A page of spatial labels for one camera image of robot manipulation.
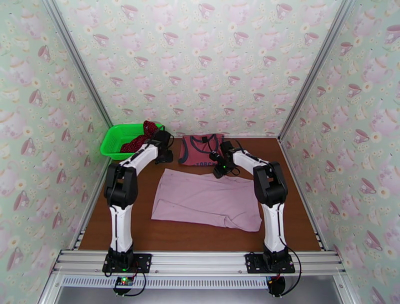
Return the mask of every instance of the mounting plate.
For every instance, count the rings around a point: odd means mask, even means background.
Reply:
[[[152,264],[152,255],[149,253],[134,253],[133,254],[133,263],[131,267],[122,268],[117,264],[113,263],[112,259],[109,258],[109,255],[105,257],[105,261],[103,264],[102,272],[109,274],[115,273],[133,273],[137,272],[139,274],[148,274],[150,272],[150,266]]]
[[[292,258],[289,255],[287,260],[279,264],[273,264],[268,268],[262,254],[249,253],[244,255],[248,274],[292,274],[295,272]]]
[[[268,274],[262,254],[249,253],[244,255],[248,274]]]

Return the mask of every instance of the black cable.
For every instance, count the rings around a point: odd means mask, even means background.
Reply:
[[[167,150],[168,150],[169,148],[171,148],[172,145],[174,144],[174,139],[175,139],[175,137],[174,137],[172,134],[171,134],[171,136],[172,136],[172,142],[168,145],[168,147],[166,147]]]
[[[209,151],[210,151],[210,152],[213,152],[214,150],[211,149],[211,145],[210,145],[210,140],[209,140],[209,139],[207,140],[207,145],[208,145]]]
[[[230,173],[232,173],[234,176],[237,177],[237,176],[239,176],[239,174],[241,173],[241,170],[240,170],[238,167],[234,167],[234,168],[230,171]]]
[[[134,284],[136,282],[136,277],[138,276],[138,271],[139,271],[139,263],[138,261],[136,261],[136,271],[134,273],[134,275],[132,276],[132,284]]]
[[[241,143],[240,143],[238,140],[234,139],[234,138],[232,138],[232,139],[233,139],[235,142],[237,142],[237,144],[239,145],[239,148],[240,148],[241,152],[242,152],[243,154],[245,154],[245,150],[243,149]]]
[[[110,201],[110,203],[111,203],[111,198],[113,197],[114,190],[116,189],[117,180],[118,180],[118,174],[120,173],[120,168],[121,168],[121,165],[118,165],[118,167],[116,167],[116,174],[115,174],[115,175],[116,175],[116,177],[115,177],[116,180],[115,180],[115,182],[114,182],[114,185],[112,186],[111,194],[110,194],[110,196],[109,196],[110,199],[107,200],[107,205],[108,205],[108,207],[109,207],[109,208],[113,208],[114,211],[115,211],[115,250],[118,250],[118,238],[117,238],[117,235],[118,235],[118,233],[117,233],[117,209],[116,209],[114,206],[110,205],[110,204],[109,204],[109,201]],[[111,277],[111,276],[113,275],[113,272],[110,271],[109,274],[107,274],[107,273],[105,272],[104,275],[105,275],[106,278],[109,278],[109,277]]]
[[[156,137],[157,132],[160,131],[163,127],[164,126],[162,125],[162,126],[157,128],[157,131],[155,131],[153,133],[153,135],[150,137],[150,139],[148,140],[148,143],[147,143],[147,145],[146,145],[146,147],[144,149],[147,149],[150,146],[150,142]]]
[[[293,254],[296,256],[296,258],[297,258],[297,260],[298,260],[298,267],[299,267],[299,270],[298,270],[298,277],[297,277],[296,283],[294,283],[294,285],[293,285],[292,287],[290,287],[287,291],[285,291],[284,293],[281,293],[281,294],[279,295],[280,297],[287,295],[287,294],[290,293],[293,289],[295,289],[295,287],[299,284],[300,278],[302,277],[302,263],[300,262],[299,256],[296,254],[296,252],[295,252],[293,249],[291,249],[287,244],[285,244],[285,242],[284,242],[284,241],[282,240],[282,238],[281,238],[281,221],[280,221],[280,216],[279,216],[279,208],[281,207],[282,204],[283,204],[283,202],[281,202],[281,203],[278,205],[278,210],[277,210],[277,211],[278,211],[278,231],[279,231],[279,239],[280,239],[280,242],[283,244],[283,246],[287,247],[287,249],[289,249],[291,252],[293,252]]]
[[[136,297],[136,296],[140,295],[142,292],[144,292],[145,288],[146,288],[146,284],[147,284],[147,280],[146,280],[146,276],[145,276],[144,272],[143,272],[143,278],[144,278],[144,285],[143,285],[143,288],[141,289],[141,291],[139,291],[138,293],[135,293],[135,294],[124,294],[123,296],[124,297]]]

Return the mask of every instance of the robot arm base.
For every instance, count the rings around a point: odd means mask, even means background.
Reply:
[[[283,250],[278,252],[271,252],[264,245],[262,259],[265,262],[265,269],[268,271],[268,273],[293,274],[295,272],[295,266],[293,265],[292,257],[289,254],[288,247],[285,247]]]
[[[149,253],[134,253],[133,245],[127,252],[118,252],[108,249],[102,272],[106,275],[115,273],[148,274],[152,264],[152,255]]]

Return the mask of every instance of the green plastic basket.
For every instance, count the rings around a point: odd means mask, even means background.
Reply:
[[[158,128],[165,127],[157,123]],[[100,146],[101,154],[110,157],[114,161],[126,160],[133,153],[120,153],[123,144],[130,143],[139,135],[143,135],[143,123],[117,124],[108,129]]]

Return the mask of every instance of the maroon t-shirt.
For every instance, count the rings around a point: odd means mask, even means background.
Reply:
[[[182,138],[178,163],[187,166],[214,166],[217,162],[212,161],[209,154],[215,151],[222,155],[220,144],[223,141],[223,134],[185,135]]]

